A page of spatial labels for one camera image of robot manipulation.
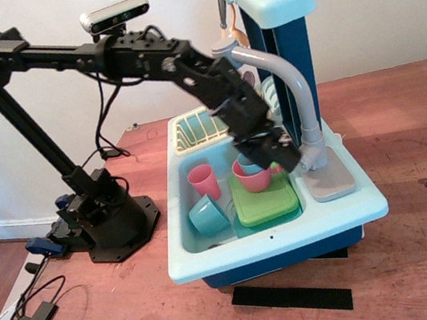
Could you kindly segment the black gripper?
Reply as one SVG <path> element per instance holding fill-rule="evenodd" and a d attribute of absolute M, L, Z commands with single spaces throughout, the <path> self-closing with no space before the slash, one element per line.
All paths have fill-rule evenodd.
<path fill-rule="evenodd" d="M 214 96 L 207 102 L 211 115 L 226 124 L 234 146 L 249 161 L 264 169 L 277 162 L 288 172 L 295 170 L 301 152 L 284 129 L 274 128 L 267 119 L 269 107 L 255 89 Z"/>

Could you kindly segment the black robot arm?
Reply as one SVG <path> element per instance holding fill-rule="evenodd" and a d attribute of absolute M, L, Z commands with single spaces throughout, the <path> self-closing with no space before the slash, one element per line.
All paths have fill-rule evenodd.
<path fill-rule="evenodd" d="M 96 262 L 119 262 L 153 237 L 160 215 L 152 199 L 130 196 L 128 185 L 73 163 L 6 91 L 13 72 L 32 68 L 101 74 L 114 84 L 125 78 L 169 81 L 223 121 L 236 149 L 262 167 L 277 162 L 294 169 L 300 152 L 267 117 L 269 107 L 228 60 L 199 53 L 188 41 L 114 30 L 96 43 L 76 47 L 30 45 L 15 28 L 0 32 L 0 113 L 48 160 L 72 189 L 47 236 L 48 252 L 84 251 Z"/>

